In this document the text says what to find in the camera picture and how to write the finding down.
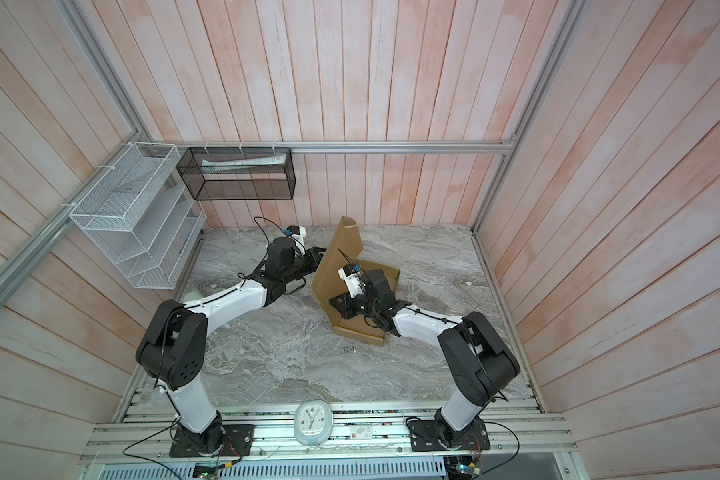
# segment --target cardboard flap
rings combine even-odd
[[[312,278],[312,293],[321,305],[327,305],[331,298],[347,291],[346,284],[338,277],[338,269],[347,264],[339,249],[352,259],[356,259],[362,252],[357,223],[348,216],[343,216],[338,222],[331,244],[322,255],[320,265]]]

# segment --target brown cardboard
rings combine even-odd
[[[361,342],[371,343],[372,345],[382,346],[384,345],[384,332],[382,330],[366,324],[362,315],[345,320],[338,313],[338,310],[330,304],[331,298],[348,292],[346,283],[338,277],[338,269],[347,264],[344,255],[339,250],[351,259],[357,259],[360,252],[362,252],[362,240],[360,239],[357,223],[348,216],[343,216],[338,222],[336,233],[323,254],[322,260],[320,260],[320,266],[315,272],[315,277],[312,278],[312,293],[320,304],[320,308],[326,312],[334,333]],[[377,264],[363,259],[357,259],[357,264],[364,270],[382,269],[389,282],[389,287],[393,292],[397,289],[400,270],[393,266]]]

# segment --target wood panel wall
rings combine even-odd
[[[0,266],[130,134],[55,2],[0,2]],[[0,311],[0,476],[67,478],[159,302],[62,239]]]
[[[591,2],[480,240],[592,478],[720,478],[720,0]]]
[[[79,0],[154,139],[500,140],[570,0]],[[297,156],[212,226],[472,224],[493,155]]]

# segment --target robotic arm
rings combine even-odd
[[[238,432],[225,430],[230,426],[222,425],[221,414],[198,377],[206,337],[241,314],[274,302],[287,294],[288,283],[317,270],[325,249],[307,250],[303,227],[290,226],[285,234],[268,245],[265,259],[239,284],[193,302],[166,300],[155,312],[136,360],[166,391],[179,413],[174,443],[179,447],[171,449],[171,456],[219,455],[223,439]],[[421,340],[445,355],[457,389],[434,420],[406,422],[413,450],[460,448],[469,444],[470,433],[480,436],[484,424],[477,415],[520,372],[518,361],[485,316],[479,312],[442,316],[397,300],[381,270],[365,272],[351,261],[338,276],[349,292],[331,299],[331,305],[342,317],[364,315],[385,332]],[[248,427],[235,443],[241,455],[250,451],[252,426]]]

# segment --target black mounting plate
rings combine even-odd
[[[437,420],[408,420],[411,432],[411,450],[414,452],[440,452],[445,450],[438,440],[438,429],[435,427]],[[458,450],[473,450],[475,452],[490,450],[488,432],[485,429],[485,422],[476,418],[470,426],[459,434],[459,441],[446,446]]]
[[[253,425],[229,424],[222,425],[224,428],[224,447],[221,450],[223,457],[236,457],[240,454],[245,457],[251,454],[251,443],[253,443]],[[230,447],[230,439],[235,451]],[[170,447],[168,456],[172,458],[186,458],[202,456],[194,447],[192,441],[188,439],[184,431],[180,428],[173,438],[173,444]]]

